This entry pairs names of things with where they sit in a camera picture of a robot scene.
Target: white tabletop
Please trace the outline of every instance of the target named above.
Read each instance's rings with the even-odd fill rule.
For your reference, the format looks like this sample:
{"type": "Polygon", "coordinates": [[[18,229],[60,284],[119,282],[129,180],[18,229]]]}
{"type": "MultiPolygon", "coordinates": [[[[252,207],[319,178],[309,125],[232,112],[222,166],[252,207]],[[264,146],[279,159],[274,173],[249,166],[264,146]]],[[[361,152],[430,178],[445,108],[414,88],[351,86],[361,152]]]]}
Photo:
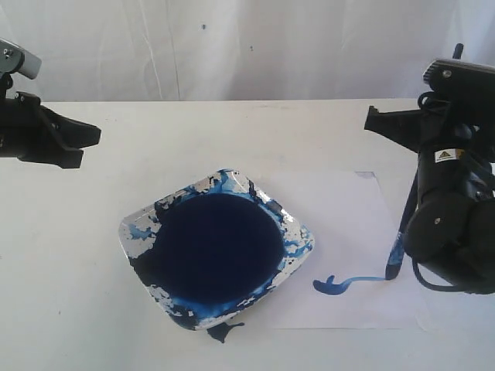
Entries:
{"type": "MultiPolygon", "coordinates": [[[[422,291],[411,330],[235,328],[221,344],[149,297],[121,219],[219,168],[373,171],[398,225],[415,154],[363,130],[367,108],[414,100],[53,103],[102,129],[79,170],[2,159],[0,369],[489,369],[493,296],[422,291]]],[[[256,305],[248,310],[255,318],[256,305]]]]}

